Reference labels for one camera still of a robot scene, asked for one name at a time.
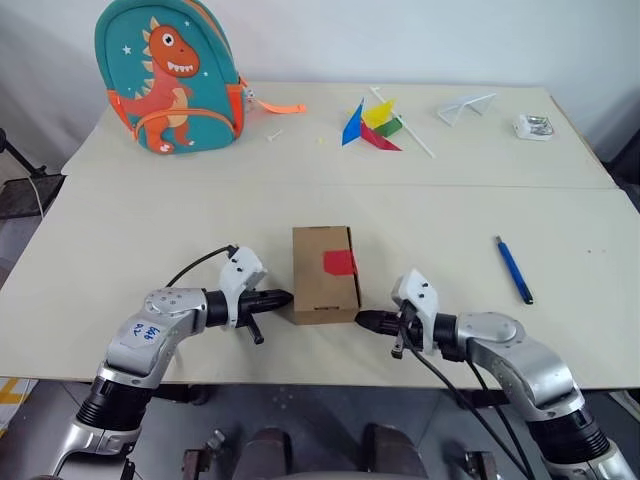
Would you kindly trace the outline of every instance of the blue paper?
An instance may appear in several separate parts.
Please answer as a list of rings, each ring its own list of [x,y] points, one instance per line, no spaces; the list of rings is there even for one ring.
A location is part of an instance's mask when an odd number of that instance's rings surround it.
[[[347,126],[344,127],[342,131],[342,145],[346,145],[347,143],[355,140],[360,136],[360,122],[362,121],[362,107],[364,106],[364,98],[356,108],[356,111],[353,113],[353,116],[347,122]]]

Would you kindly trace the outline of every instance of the orange dinosaur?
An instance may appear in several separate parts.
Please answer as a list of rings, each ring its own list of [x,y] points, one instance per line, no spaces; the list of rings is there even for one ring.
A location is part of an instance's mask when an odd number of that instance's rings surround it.
[[[138,92],[134,98],[119,97],[118,101],[126,113],[143,117],[158,110],[188,108],[188,98],[193,91],[180,83],[179,78],[192,77],[198,72],[200,59],[195,50],[183,40],[178,31],[168,25],[160,25],[151,17],[151,32],[142,31],[147,46],[142,51],[151,57],[143,60],[144,67],[153,73],[153,78],[145,79],[151,87],[142,87],[144,96]],[[167,128],[174,129],[174,135],[181,145],[193,145],[187,138],[189,130],[187,115],[166,115],[145,122],[144,131],[147,146],[157,153],[171,153],[174,146],[162,138]]]

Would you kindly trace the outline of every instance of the cardboard box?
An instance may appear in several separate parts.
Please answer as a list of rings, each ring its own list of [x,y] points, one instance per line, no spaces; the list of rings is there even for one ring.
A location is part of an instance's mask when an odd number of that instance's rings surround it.
[[[349,227],[294,228],[293,278],[297,324],[352,322],[360,287]]]

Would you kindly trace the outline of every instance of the small white box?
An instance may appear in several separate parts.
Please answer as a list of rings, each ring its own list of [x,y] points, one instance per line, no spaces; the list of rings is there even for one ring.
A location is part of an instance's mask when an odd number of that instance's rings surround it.
[[[516,135],[525,140],[549,140],[553,136],[553,127],[547,117],[520,114],[513,121]]]

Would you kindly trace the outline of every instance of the black cable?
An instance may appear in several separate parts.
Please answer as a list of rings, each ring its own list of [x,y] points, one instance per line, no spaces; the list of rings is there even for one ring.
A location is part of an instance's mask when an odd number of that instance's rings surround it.
[[[217,250],[214,250],[211,253],[207,253],[204,257],[200,257],[198,260],[196,260],[195,262],[190,263],[189,265],[187,265],[186,267],[184,267],[182,270],[180,270],[180,272],[178,272],[178,274],[173,277],[169,283],[167,283],[167,288],[168,287],[173,287],[173,285],[182,278],[182,276],[187,273],[189,270],[191,270],[192,268],[200,265],[202,262],[204,262],[205,260],[210,259],[211,257],[215,257],[216,255],[221,254],[222,252],[229,252],[231,255],[233,255],[236,251],[238,250],[238,247],[234,247],[233,245],[227,245],[226,247],[222,247],[222,248],[218,248]]]
[[[462,395],[462,393],[460,393],[460,391],[449,381],[449,379],[447,377],[444,376],[444,374],[440,370],[438,370],[436,368],[435,365],[433,365],[429,360],[424,358],[424,356],[422,354],[420,354],[420,352],[418,352],[418,350],[413,345],[413,343],[411,343],[411,340],[409,339],[409,335],[407,335],[407,327],[406,326],[403,325],[403,326],[400,327],[400,334],[402,335],[402,340],[404,341],[404,344],[409,348],[409,350],[411,350],[411,353],[413,353],[413,356],[416,357],[418,359],[418,361],[420,363],[422,363],[425,367],[427,367],[429,370],[431,370],[431,372],[436,377],[438,377],[442,383],[444,383],[446,385],[446,387],[449,389],[449,391],[451,393],[453,393],[453,395],[456,397],[456,399],[460,403],[462,403],[467,408],[467,410],[469,410],[473,414],[474,417],[476,417],[476,419],[485,428],[485,430],[489,433],[489,435],[491,435],[491,437],[495,440],[495,442],[498,444],[498,446],[504,451],[504,453],[513,462],[513,464],[516,467],[518,467],[518,470],[520,470],[522,472],[522,474],[525,477],[528,478],[527,471],[525,470],[525,468],[522,465],[522,463],[516,458],[516,456],[511,452],[511,450],[509,450],[509,447],[507,447],[507,445],[505,445],[505,443],[498,436],[498,434],[495,432],[495,430],[493,428],[491,428],[491,425],[489,425],[487,423],[487,421],[484,419],[484,417],[482,415],[480,415],[480,412],[478,412],[476,407],[474,407],[471,404],[471,402],[469,402],[469,400],[467,400],[465,398],[465,396]]]
[[[504,424],[504,428],[507,429],[507,433],[509,434],[509,437],[511,437],[511,441],[516,446],[518,455],[520,455],[520,458],[522,459],[522,463],[524,463],[524,468],[527,469],[527,477],[530,480],[534,480],[536,477],[533,474],[533,468],[531,468],[531,463],[529,463],[529,459],[527,458],[527,455],[524,453],[524,449],[522,448],[522,445],[520,444],[520,441],[516,436],[516,432],[513,431],[513,428],[511,427],[511,423],[509,422],[509,419],[504,414],[502,408],[500,408],[500,405],[498,405],[497,402],[495,401],[493,392],[489,390],[489,387],[487,387],[487,384],[484,381],[484,378],[482,378],[482,375],[480,375],[480,372],[478,371],[476,366],[473,364],[473,362],[471,360],[467,360],[467,364],[469,365],[469,368],[471,369],[473,374],[478,379],[478,383],[480,383],[480,386],[482,386],[482,390],[489,397],[489,400],[491,400],[494,403],[494,408],[496,409],[496,412],[498,412],[498,416],[500,417],[500,420],[502,420],[502,423]]]

